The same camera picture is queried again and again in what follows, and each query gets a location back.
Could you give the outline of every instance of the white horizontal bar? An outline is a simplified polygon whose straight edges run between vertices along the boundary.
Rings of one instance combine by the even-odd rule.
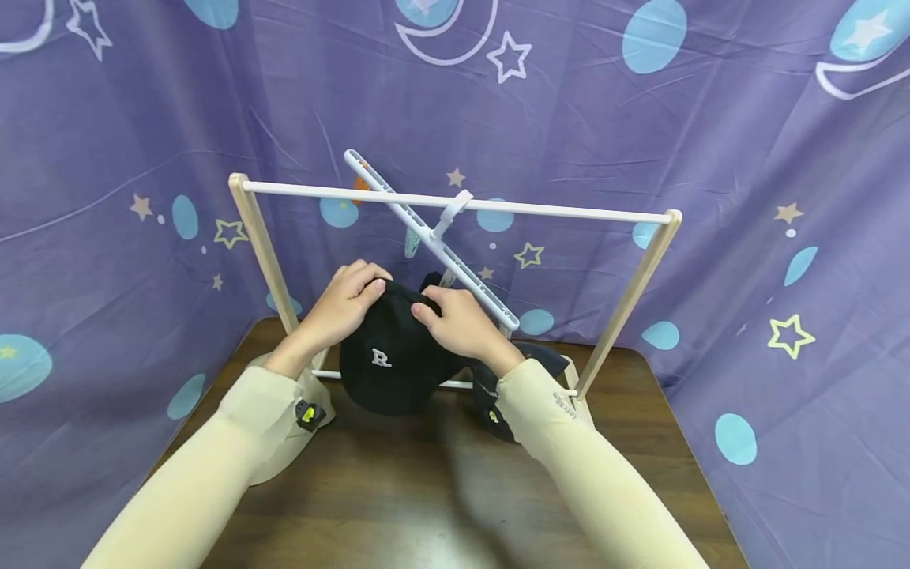
[[[324,371],[316,370],[313,371],[313,375],[320,377],[326,380],[340,380],[341,372],[340,371]],[[458,380],[448,380],[444,381],[440,387],[446,387],[453,390],[466,390],[470,391],[472,389],[472,383],[470,381],[458,381]],[[569,397],[576,397],[578,392],[576,390],[564,390],[566,395]]]
[[[298,186],[295,184],[275,184],[272,182],[243,183],[243,189],[259,194],[279,194],[282,196],[305,196],[308,198],[335,198],[357,201],[372,201],[385,204],[407,204],[427,208],[445,208],[454,198],[438,196],[421,196],[418,194],[382,193],[347,188],[325,188],[322,186]],[[505,211],[523,213],[533,216],[552,216],[555,218],[601,219],[609,221],[630,221],[631,223],[656,223],[667,225],[670,216],[662,213],[637,213],[631,211],[613,211],[611,209],[567,208],[565,206],[542,206],[540,204],[523,204],[509,201],[492,201],[489,199],[472,199],[465,209],[484,211]]]

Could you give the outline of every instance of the black baseball cap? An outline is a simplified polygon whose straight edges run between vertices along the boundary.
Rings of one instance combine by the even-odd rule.
[[[553,379],[558,378],[569,367],[569,362],[552,348],[523,341],[513,343],[525,358],[539,361]],[[499,378],[490,368],[479,361],[471,362],[470,371],[474,381],[472,390],[474,411],[477,413],[480,425],[498,439],[515,442],[515,436],[512,434],[509,424],[502,418],[502,413],[496,406],[496,401],[500,397],[497,391]]]
[[[442,315],[433,300],[386,280],[385,291],[363,323],[341,342],[341,383],[367,411],[388,416],[418,412],[441,383],[467,365],[414,318],[410,307],[415,302]]]

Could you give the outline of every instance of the person's right hand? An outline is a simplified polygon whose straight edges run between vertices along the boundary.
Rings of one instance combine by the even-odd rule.
[[[423,295],[440,305],[442,316],[420,303],[410,307],[411,314],[446,350],[482,361],[497,377],[524,361],[521,352],[497,330],[469,291],[430,286]]]

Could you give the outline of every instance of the beige sleeve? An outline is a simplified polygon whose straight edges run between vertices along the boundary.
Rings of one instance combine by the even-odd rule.
[[[707,568],[654,490],[600,433],[577,419],[536,360],[499,382],[515,440],[543,463],[582,530],[617,569]]]
[[[262,368],[244,371],[215,415],[133,496],[83,567],[199,567],[296,420],[300,389]]]

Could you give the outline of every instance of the purple fabric backdrop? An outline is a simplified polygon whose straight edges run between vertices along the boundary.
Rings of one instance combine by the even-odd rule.
[[[228,174],[353,187],[348,147],[399,191],[681,209],[620,344],[752,567],[910,563],[906,1],[0,13],[4,565],[82,559],[274,314]],[[301,310],[356,257],[439,268],[381,205],[260,203]],[[593,342],[652,230],[470,213],[447,241],[523,335]]]

